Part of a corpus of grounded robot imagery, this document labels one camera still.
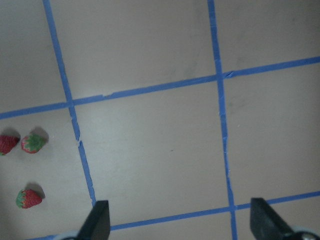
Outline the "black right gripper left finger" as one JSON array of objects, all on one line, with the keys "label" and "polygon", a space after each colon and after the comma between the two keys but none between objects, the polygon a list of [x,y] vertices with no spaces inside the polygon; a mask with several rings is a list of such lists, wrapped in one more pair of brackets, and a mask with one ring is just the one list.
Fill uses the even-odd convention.
[{"label": "black right gripper left finger", "polygon": [[79,230],[77,240],[108,240],[110,236],[110,210],[108,200],[95,203],[84,224]]}]

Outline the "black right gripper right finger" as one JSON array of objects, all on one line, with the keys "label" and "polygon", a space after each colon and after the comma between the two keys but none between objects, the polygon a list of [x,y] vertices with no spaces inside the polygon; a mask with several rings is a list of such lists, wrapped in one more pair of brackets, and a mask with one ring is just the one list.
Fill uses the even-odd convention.
[{"label": "black right gripper right finger", "polygon": [[250,230],[256,240],[285,240],[293,229],[261,197],[250,200]]}]

